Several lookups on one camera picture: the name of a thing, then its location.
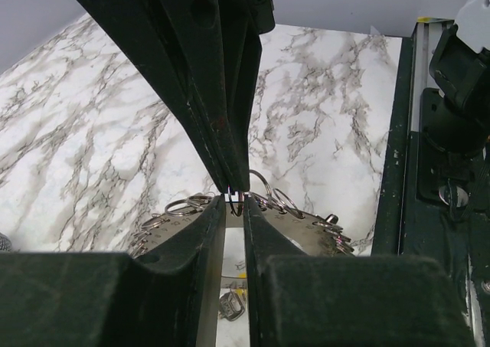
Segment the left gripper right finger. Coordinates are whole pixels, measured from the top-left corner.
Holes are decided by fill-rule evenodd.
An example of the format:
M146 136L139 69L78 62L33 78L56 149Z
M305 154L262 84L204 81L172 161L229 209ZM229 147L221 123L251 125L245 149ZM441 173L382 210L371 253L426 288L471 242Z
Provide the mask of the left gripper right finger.
M433 259L313 257L244 202L253 346L472 346L451 281Z

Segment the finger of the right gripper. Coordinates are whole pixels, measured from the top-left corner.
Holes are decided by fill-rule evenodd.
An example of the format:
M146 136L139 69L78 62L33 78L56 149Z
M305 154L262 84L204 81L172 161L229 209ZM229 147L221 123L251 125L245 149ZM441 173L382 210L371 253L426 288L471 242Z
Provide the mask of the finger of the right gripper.
M188 134L214 184L229 180L204 127L190 69L160 0L77 0L170 109Z
M220 190L250 187L248 130L272 0L159 0L175 33L184 99L172 112Z

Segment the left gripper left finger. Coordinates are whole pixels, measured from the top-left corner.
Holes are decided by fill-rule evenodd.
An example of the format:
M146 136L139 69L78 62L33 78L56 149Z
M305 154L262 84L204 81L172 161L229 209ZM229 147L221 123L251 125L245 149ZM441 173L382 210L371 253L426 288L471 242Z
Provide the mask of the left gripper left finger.
M216 197L176 235L126 253L3 253L3 346L213 346L225 235Z

